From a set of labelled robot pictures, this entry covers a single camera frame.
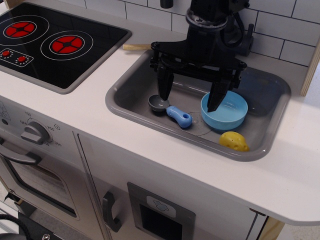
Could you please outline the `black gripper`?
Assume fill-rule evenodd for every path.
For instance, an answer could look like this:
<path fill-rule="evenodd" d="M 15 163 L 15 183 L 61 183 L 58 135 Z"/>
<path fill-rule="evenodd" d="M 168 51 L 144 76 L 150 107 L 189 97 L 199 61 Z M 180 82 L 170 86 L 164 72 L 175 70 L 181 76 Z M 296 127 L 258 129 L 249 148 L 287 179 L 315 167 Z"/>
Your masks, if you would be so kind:
<path fill-rule="evenodd" d="M 175 74 L 212 83 L 209 113 L 217 110 L 229 89 L 239 87 L 247 65 L 224 47 L 222 30 L 205 32 L 190 27 L 185 40 L 151 44 L 150 65 L 157 74 L 158 94 L 163 100 L 169 98 Z"/>

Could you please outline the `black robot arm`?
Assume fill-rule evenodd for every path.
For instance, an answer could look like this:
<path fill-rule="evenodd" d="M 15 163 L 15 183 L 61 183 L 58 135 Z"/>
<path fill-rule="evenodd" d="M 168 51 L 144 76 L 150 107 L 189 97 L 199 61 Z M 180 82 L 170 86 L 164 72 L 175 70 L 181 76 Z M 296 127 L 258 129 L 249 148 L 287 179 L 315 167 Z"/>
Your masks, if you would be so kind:
<path fill-rule="evenodd" d="M 249 6 L 247 0 L 193 0 L 185 16 L 186 39 L 151 44 L 150 66 L 157 73 L 163 100 L 170 95 L 175 74 L 211 83 L 209 112 L 217 110 L 228 91 L 239 87 L 247 64 L 235 56 L 248 56 L 254 41 L 254 25 L 245 30 L 239 11 Z"/>

